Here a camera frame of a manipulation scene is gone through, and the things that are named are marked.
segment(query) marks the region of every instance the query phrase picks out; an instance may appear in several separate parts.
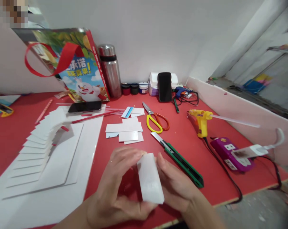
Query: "wire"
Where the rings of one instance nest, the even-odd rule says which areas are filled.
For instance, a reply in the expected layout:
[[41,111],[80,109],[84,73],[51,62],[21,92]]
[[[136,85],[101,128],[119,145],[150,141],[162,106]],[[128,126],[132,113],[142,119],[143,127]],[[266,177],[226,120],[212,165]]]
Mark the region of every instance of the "wire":
[[220,159],[215,155],[215,153],[213,152],[213,150],[211,149],[208,140],[206,137],[203,138],[208,149],[210,150],[210,152],[212,153],[212,155],[215,157],[215,159],[218,161],[218,163],[221,165],[221,167],[224,169],[224,171],[226,172],[227,176],[229,177],[229,179],[231,180],[231,182],[234,184],[234,186],[236,187],[236,189],[238,190],[238,194],[239,194],[239,198],[236,201],[231,202],[230,204],[237,204],[239,202],[242,201],[243,199],[243,193],[240,190],[240,188],[238,187],[238,185],[234,182],[234,180],[232,179],[232,177],[230,176],[229,172],[227,171],[226,167],[223,165],[223,163],[220,161]]
[[271,161],[274,165],[274,168],[275,168],[275,173],[276,173],[276,176],[277,176],[277,179],[278,179],[278,186],[277,187],[274,187],[274,188],[269,188],[270,190],[278,190],[278,189],[281,189],[282,187],[282,181],[281,181],[281,176],[280,176],[280,172],[278,170],[278,166],[277,164],[272,161],[270,158],[268,157],[265,157],[265,156],[260,156],[260,157],[263,157],[263,158],[266,158],[267,160]]
[[[186,100],[184,97],[185,96],[188,96],[189,94],[191,94],[191,93],[195,93],[196,94],[196,96],[197,96],[197,99],[196,100]],[[172,98],[172,104],[175,104],[174,103],[174,99],[175,99],[175,96]],[[185,94],[184,96],[181,96],[180,98],[176,98],[176,100],[178,100],[180,103],[178,104],[177,103],[177,106],[180,106],[183,102],[188,102],[188,103],[190,103],[190,104],[192,104],[192,105],[194,105],[194,106],[197,106],[198,105],[198,103],[199,103],[199,96],[198,96],[198,93],[197,92],[195,92],[195,91],[190,91],[189,93],[187,93],[187,94]]]

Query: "smartphone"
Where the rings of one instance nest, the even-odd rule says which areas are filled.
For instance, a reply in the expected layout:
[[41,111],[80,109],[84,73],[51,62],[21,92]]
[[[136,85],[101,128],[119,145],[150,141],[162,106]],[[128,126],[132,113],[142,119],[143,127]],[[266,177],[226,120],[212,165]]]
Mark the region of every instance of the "smartphone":
[[158,74],[159,101],[170,102],[172,100],[172,75],[171,73]]
[[101,101],[73,103],[70,106],[68,113],[100,110],[101,107],[102,107]]

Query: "red ribbon handle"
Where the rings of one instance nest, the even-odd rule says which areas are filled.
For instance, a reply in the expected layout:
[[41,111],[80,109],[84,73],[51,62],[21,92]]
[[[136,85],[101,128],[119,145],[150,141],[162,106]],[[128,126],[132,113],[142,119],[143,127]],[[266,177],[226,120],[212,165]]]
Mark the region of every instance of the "red ribbon handle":
[[83,51],[81,50],[81,47],[79,45],[67,42],[65,44],[64,48],[62,49],[61,56],[60,56],[60,59],[59,59],[59,62],[58,62],[58,65],[57,65],[55,72],[52,75],[45,76],[45,75],[37,72],[35,69],[33,69],[30,66],[29,62],[27,61],[28,52],[30,51],[30,49],[33,46],[35,46],[37,44],[41,44],[41,45],[45,46],[49,50],[49,52],[52,54],[52,56],[57,58],[55,52],[52,50],[52,48],[49,45],[44,44],[44,43],[38,43],[38,42],[29,44],[27,46],[26,51],[25,51],[24,62],[25,62],[26,67],[29,69],[29,71],[36,76],[51,77],[51,76],[57,75],[57,74],[65,71],[69,67],[69,65],[71,64],[71,61],[73,60],[74,54],[76,54],[79,57],[84,56]]

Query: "purple power strip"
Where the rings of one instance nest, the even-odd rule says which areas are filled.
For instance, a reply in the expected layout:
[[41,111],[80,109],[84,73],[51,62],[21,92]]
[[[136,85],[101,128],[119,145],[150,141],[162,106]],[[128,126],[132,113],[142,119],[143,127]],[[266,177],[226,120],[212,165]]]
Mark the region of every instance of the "purple power strip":
[[220,137],[211,141],[211,146],[231,170],[243,173],[251,170],[254,166],[254,162],[251,159],[235,156],[234,151],[239,148],[226,137]]

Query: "scissors blade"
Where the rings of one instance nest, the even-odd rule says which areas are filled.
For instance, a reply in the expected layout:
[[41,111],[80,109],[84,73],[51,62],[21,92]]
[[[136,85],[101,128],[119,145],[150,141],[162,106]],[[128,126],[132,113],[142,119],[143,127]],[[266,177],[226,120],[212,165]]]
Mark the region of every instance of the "scissors blade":
[[152,115],[153,112],[151,111],[151,109],[149,108],[149,106],[147,106],[146,103],[144,103],[144,102],[142,102],[142,104],[143,104],[143,107],[145,108],[145,110],[146,110],[150,115]]

